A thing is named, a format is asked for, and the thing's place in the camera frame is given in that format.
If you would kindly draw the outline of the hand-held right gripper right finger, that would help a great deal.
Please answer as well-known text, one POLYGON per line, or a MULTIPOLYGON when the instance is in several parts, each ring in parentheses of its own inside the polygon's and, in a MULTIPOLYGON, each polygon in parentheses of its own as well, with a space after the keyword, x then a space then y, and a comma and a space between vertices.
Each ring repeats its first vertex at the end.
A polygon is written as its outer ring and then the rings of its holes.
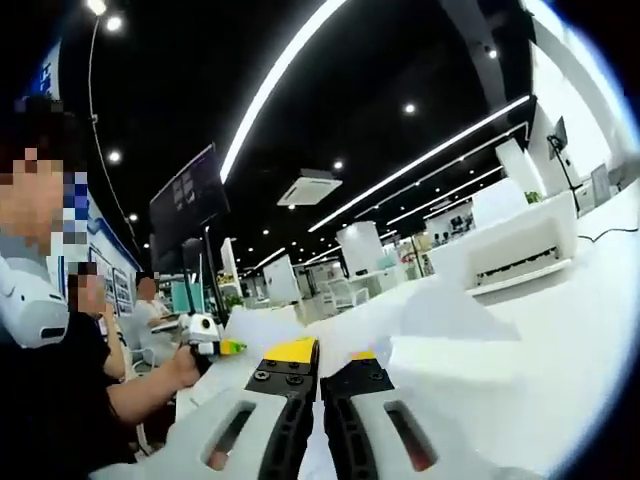
POLYGON ((501 479, 455 421, 395 386, 375 359, 319 381, 324 429, 339 479, 501 479))

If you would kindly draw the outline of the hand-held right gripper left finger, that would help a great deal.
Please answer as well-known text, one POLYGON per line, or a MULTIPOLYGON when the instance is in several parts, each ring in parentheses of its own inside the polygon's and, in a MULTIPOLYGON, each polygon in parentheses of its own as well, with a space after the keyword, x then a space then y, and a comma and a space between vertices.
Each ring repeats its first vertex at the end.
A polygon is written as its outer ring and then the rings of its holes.
POLYGON ((94 479, 295 479, 313 429, 319 342, 266 352, 242 389, 227 389, 176 421, 165 446, 94 479))

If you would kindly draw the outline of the person's left hand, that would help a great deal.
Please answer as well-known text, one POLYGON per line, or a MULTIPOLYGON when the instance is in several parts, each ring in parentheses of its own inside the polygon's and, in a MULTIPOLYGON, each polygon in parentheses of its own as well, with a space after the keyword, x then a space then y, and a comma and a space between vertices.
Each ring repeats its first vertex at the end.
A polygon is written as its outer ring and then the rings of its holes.
POLYGON ((169 362, 176 389, 193 387, 207 372, 211 361, 193 345, 181 346, 169 362))

